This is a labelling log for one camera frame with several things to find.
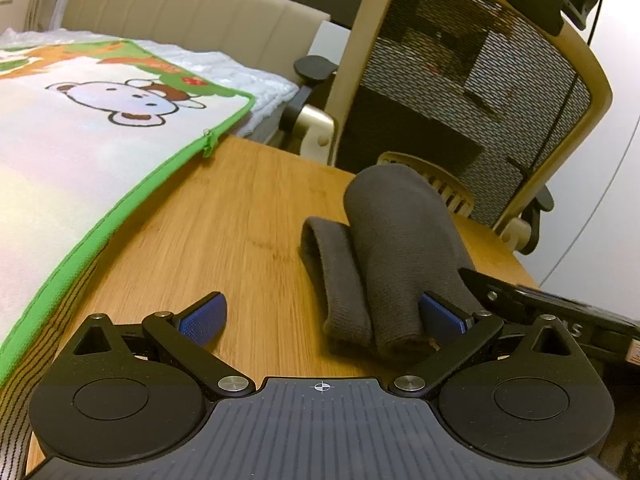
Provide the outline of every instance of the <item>chair armrest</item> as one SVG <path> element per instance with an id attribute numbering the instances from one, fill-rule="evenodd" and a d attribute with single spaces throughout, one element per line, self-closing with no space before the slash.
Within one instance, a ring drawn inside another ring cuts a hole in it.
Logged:
<path id="1" fill-rule="evenodd" d="M 289 101 L 280 118 L 280 130 L 285 133 L 283 144 L 286 144 L 286 140 L 290 140 L 290 134 L 305 105 L 324 107 L 326 100 L 319 102 L 318 90 L 323 87 L 323 83 L 332 82 L 338 66 L 322 56 L 305 56 L 297 60 L 293 68 L 304 84 Z"/>
<path id="2" fill-rule="evenodd" d="M 554 208 L 554 199 L 548 187 L 543 187 L 536 197 L 522 211 L 520 218 L 531 226 L 529 241 L 520 249 L 522 254 L 531 254 L 540 240 L 540 212 L 550 212 Z"/>
<path id="3" fill-rule="evenodd" d="M 292 129 L 288 151 L 327 164 L 334 133 L 334 118 L 315 106 L 305 105 Z"/>

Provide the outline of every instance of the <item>wood grain surface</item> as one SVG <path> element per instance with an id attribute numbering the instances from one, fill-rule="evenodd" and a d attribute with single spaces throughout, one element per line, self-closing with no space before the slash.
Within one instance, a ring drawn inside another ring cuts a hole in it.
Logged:
<path id="1" fill-rule="evenodd" d="M 228 321 L 212 351 L 256 384 L 266 376 L 390 379 L 401 370 L 329 354 L 298 255 L 308 216 L 346 221 L 342 195 L 352 178 L 248 140 L 223 139 L 210 159 L 197 157 L 174 174 L 114 234 L 64 341 L 95 312 L 138 323 L 220 290 Z M 535 286 L 491 229 L 454 220 L 478 270 Z M 31 448 L 29 469 L 42 460 Z"/>

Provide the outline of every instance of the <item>bed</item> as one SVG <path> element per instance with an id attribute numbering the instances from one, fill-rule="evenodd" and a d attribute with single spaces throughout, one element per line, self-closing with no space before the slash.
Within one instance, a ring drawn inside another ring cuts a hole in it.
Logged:
<path id="1" fill-rule="evenodd" d="M 63 29 L 9 30 L 0 36 L 0 49 L 132 39 L 188 72 L 254 95 L 251 113 L 231 133 L 274 144 L 278 114 L 300 83 L 293 62 L 306 56 L 328 18 L 287 0 L 69 0 Z M 99 256 L 97 252 L 46 322 L 25 341 L 20 360 L 0 385 L 2 480 L 18 478 L 24 470 L 31 436 L 28 399 L 55 355 Z"/>

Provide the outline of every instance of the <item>black armrest pad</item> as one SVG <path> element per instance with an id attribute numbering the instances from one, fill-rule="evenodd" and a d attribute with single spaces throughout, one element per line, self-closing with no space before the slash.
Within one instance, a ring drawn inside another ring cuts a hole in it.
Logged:
<path id="1" fill-rule="evenodd" d="M 308 86 L 316 86 L 338 70 L 338 66 L 322 56 L 301 57 L 293 64 L 296 71 Z"/>
<path id="2" fill-rule="evenodd" d="M 554 198 L 551 196 L 551 192 L 548 187 L 543 187 L 536 197 L 529 203 L 520 218 L 527 222 L 531 226 L 531 236 L 527 244 L 521 248 L 522 254 L 531 254 L 540 241 L 540 212 L 549 212 L 554 208 Z"/>

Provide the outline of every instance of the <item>beige headboard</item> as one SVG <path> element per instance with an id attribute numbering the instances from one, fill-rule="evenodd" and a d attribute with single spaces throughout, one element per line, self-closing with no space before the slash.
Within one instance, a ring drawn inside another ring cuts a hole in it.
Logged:
<path id="1" fill-rule="evenodd" d="M 219 51 L 298 82 L 293 62 L 329 16 L 289 0 L 69 0 L 62 26 Z"/>

